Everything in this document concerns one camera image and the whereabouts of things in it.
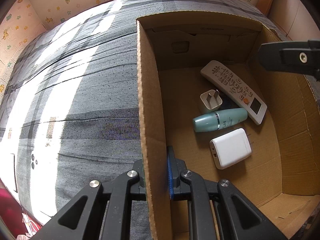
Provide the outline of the large white power adapter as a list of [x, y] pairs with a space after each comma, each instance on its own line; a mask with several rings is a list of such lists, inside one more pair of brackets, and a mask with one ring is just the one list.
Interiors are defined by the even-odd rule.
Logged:
[[224, 170], [245, 160], [252, 153], [251, 145], [243, 128], [212, 139], [209, 142], [209, 148], [219, 170]]

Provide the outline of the white remote control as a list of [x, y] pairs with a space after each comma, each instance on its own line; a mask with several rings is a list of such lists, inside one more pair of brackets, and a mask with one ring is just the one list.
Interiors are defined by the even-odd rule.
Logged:
[[232, 70], [213, 60], [203, 67], [200, 73], [239, 107], [244, 108], [255, 124], [260, 125], [263, 122], [266, 103]]

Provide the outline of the small white plug charger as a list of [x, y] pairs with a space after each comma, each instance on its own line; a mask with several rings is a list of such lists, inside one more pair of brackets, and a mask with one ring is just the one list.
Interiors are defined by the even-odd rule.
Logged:
[[208, 90], [200, 95], [199, 110], [202, 114], [216, 111], [222, 105], [222, 99], [217, 89]]

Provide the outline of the brown cardboard box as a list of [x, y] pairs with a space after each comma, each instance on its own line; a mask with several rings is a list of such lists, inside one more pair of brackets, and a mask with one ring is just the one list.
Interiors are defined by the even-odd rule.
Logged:
[[[140, 139], [153, 239], [188, 239], [186, 202], [169, 199], [167, 146], [208, 180], [228, 179], [288, 237], [319, 202], [319, 100], [304, 75], [269, 72], [261, 44], [277, 42], [262, 23], [218, 12], [182, 11], [137, 20]], [[241, 123], [252, 154], [218, 170], [209, 141], [195, 133], [200, 95], [213, 88], [200, 70], [216, 60], [266, 103], [263, 122]]]

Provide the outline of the beige cabinet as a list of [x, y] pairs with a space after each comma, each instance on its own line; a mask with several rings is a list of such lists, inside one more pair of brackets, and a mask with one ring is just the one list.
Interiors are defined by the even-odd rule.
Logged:
[[319, 39], [319, 29], [300, 0], [273, 0], [268, 17], [289, 40]]

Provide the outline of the teal cosmetic bottle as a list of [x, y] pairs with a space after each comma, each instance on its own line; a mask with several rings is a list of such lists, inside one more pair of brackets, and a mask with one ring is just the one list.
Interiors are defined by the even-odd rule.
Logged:
[[193, 118], [194, 131], [211, 132], [234, 126], [245, 121], [248, 113], [244, 108], [224, 109]]

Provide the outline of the grey plaid bed sheet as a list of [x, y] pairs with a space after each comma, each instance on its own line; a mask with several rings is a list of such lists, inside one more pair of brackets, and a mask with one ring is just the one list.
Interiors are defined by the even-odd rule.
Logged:
[[[115, 0], [35, 38], [19, 56], [1, 105], [1, 179], [40, 224], [90, 180], [141, 159], [137, 20], [203, 11], [262, 23], [242, 0]], [[153, 239], [148, 202], [132, 206], [132, 239]]]

